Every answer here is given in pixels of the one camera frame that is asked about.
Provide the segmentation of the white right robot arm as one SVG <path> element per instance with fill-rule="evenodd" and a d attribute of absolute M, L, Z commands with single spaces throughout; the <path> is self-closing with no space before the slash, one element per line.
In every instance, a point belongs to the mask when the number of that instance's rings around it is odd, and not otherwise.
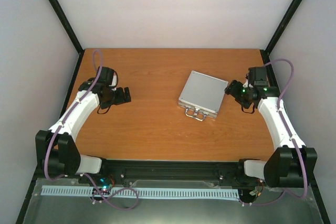
<path fill-rule="evenodd" d="M 246 82 L 233 80 L 225 89 L 244 113 L 258 111 L 269 130 L 274 152 L 268 161 L 241 159 L 244 175 L 266 182 L 269 187 L 305 188 L 317 161 L 317 152 L 307 147 L 294 130 L 280 99 L 280 91 L 270 86 L 265 67 L 249 68 Z"/>

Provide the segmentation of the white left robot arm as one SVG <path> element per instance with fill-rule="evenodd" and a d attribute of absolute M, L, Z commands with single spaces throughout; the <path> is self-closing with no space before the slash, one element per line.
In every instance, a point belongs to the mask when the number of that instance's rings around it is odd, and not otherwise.
<path fill-rule="evenodd" d="M 107 113 L 111 106 L 131 102 L 129 88 L 118 87 L 118 74 L 111 68 L 99 67 L 94 78 L 83 82 L 62 117 L 48 130 L 35 137 L 37 165 L 47 179 L 89 173 L 97 183 L 108 180 L 109 170 L 101 157 L 81 155 L 76 138 L 93 111 Z"/>

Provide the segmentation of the aluminium poker case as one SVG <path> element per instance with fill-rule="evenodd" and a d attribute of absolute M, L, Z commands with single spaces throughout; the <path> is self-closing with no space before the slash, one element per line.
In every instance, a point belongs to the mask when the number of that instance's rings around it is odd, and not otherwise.
<path fill-rule="evenodd" d="M 191 71 L 179 96 L 178 105 L 187 117 L 204 121 L 218 116 L 228 81 Z"/>

